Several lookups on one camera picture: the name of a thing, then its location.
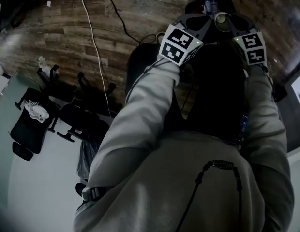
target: plastic bag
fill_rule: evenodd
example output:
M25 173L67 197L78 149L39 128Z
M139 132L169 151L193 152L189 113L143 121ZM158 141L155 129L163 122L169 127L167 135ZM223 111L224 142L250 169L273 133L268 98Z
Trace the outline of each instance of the plastic bag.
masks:
M102 138L96 138L93 142L89 143L82 141L80 147L79 164L77 167L77 175L84 180L89 179L90 166L96 156L99 147L102 143Z

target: gray hoodie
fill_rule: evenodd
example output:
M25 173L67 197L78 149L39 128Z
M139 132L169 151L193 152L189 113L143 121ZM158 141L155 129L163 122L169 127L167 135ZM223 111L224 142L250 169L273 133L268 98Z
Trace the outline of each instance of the gray hoodie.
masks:
M92 187L114 187L81 206L76 232L174 232L207 163L180 231L286 231L294 195L286 157L285 128L272 86L258 66L246 81L250 112L243 154L218 138L192 131L161 136L179 68L161 60L133 89L91 165ZM241 181L241 195L238 190Z

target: black cable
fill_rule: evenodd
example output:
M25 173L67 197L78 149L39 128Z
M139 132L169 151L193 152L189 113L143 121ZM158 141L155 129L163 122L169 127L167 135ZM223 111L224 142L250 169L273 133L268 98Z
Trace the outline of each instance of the black cable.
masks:
M116 15L118 16L118 18L119 18L119 19L121 20L121 22L122 22L123 30L124 30L125 34L126 34L128 37L130 37L130 38L133 39L134 41L138 42L138 44L143 44L143 40L145 40L146 38L148 38L148 37L150 37L150 36L154 36L155 39L154 39L153 41L147 43L147 44L151 44L151 43L153 43L153 42L156 41L156 35L155 35L155 34L149 34L149 35L147 35L146 37L142 38L140 41L139 41L138 39L134 38L133 36L131 36L131 35L127 32L126 25L125 25L123 19L121 18L121 16L119 15L119 13L118 13L118 11L117 11L116 5L114 4L113 0L110 0L110 1L111 1L112 5L113 5L113 9L114 9Z
M189 98L189 96L190 96L190 93L191 93L192 89L193 89L193 82L191 83L191 88L190 88L190 90L189 90L189 92L188 92L188 94L187 94L187 97L186 97L185 100L184 100L184 103L183 103L183 106L182 106L182 108L181 108L181 111L183 111L184 106L185 106L185 104L186 104L186 102L187 102L187 100L188 100L188 98Z
M239 208L238 208L238 232L241 231L241 220L242 220L242 201L241 201L241 191L242 191L242 184L241 184L241 179L240 179L240 174L238 172L238 169L237 167L234 166L233 163L231 162L228 162L228 161L224 161L224 160L212 160L212 161L209 161L207 162L204 167L203 167L203 170L198 174L195 182L196 182L196 185L195 185L195 188L193 190L193 193L190 197L190 200L187 204L187 207L182 215L182 218L175 230L175 232L179 232L183 222L184 222L184 219L190 209L190 206L192 204L192 201L193 201L193 198L196 194L196 191L197 191L197 188L198 186L202 183L202 180L203 180L203 176L204 176L204 173L210 168L210 167L215 167L215 168L219 168L219 169L223 169L223 170L233 170L234 172L234 177L236 179L236 185L237 185L237 191L239 192Z

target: chair backrest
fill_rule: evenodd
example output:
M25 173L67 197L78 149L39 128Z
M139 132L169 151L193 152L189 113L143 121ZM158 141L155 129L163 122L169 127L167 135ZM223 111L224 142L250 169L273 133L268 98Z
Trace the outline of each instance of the chair backrest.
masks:
M49 118L43 123L32 119L29 112L24 108L16 125L11 130L11 137L35 154L39 154L42 148L45 132L52 120L58 116L58 107L41 92L29 88L25 94L26 100L39 103L49 113Z
M100 118L96 113L68 104L60 111L60 119L79 131L92 133L97 129Z
M30 152L28 149L23 147L22 145L18 144L17 142L13 142L13 152L23 158L26 161L30 161L33 157L33 153Z

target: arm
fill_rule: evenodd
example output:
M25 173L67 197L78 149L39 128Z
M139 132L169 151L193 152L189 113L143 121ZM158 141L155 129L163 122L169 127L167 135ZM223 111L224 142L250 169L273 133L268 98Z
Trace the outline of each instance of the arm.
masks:
M251 67L247 79L248 124L242 154L250 163L265 201L263 231L287 231L294 193L286 156L285 127L272 98L272 85L262 68Z
M179 68L162 59L134 87L111 124L90 168L91 187L113 187L127 178L153 150L179 82Z

